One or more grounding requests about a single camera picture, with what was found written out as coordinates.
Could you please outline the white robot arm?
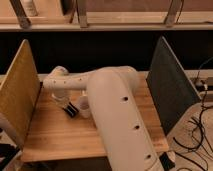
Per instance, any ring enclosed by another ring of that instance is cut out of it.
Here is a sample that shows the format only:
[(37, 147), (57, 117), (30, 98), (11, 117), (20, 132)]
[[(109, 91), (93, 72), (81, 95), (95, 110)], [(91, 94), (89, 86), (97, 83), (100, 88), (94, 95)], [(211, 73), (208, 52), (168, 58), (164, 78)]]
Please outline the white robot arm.
[(103, 67), (74, 75), (49, 74), (49, 90), (86, 90), (90, 111), (112, 171), (164, 171), (135, 102), (140, 84), (130, 66)]

